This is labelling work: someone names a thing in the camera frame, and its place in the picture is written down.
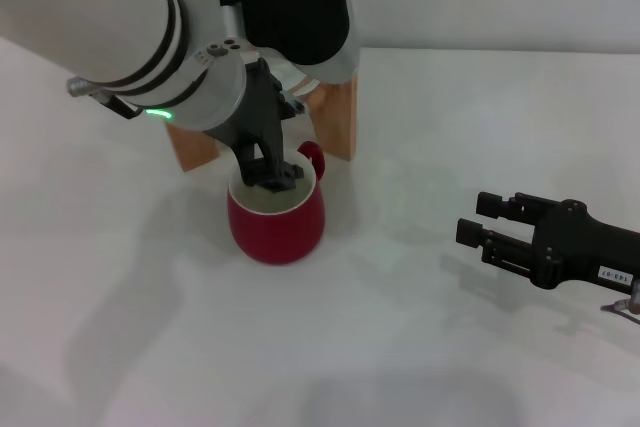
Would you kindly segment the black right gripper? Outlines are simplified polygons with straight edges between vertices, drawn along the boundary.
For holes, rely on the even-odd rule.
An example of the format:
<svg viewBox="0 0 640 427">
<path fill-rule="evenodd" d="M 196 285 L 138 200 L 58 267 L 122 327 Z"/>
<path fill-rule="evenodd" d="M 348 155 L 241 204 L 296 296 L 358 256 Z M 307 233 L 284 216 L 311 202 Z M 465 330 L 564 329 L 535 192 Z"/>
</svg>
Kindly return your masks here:
<svg viewBox="0 0 640 427">
<path fill-rule="evenodd" d="M 630 290 L 639 279 L 639 234 L 593 218 L 584 203 L 516 193 L 507 200 L 480 192 L 480 216 L 535 225 L 531 245 L 459 219 L 456 242 L 482 250 L 481 261 L 529 278 L 552 290 L 563 282 L 584 281 L 611 290 Z"/>
</svg>

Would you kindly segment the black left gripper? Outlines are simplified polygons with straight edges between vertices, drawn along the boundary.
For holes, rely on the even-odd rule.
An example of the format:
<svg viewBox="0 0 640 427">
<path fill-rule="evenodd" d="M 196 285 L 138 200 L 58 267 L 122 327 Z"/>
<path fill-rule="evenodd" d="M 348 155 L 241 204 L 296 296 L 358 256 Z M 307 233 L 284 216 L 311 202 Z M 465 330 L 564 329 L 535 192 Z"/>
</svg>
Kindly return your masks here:
<svg viewBox="0 0 640 427">
<path fill-rule="evenodd" d="M 302 106 L 285 98 L 264 58 L 246 64 L 245 73 L 245 91 L 236 110 L 204 133 L 233 151 L 245 185 L 264 185 L 275 193 L 293 190 L 305 173 L 284 159 L 282 122 L 299 114 Z M 255 147 L 262 156 L 256 155 Z"/>
</svg>

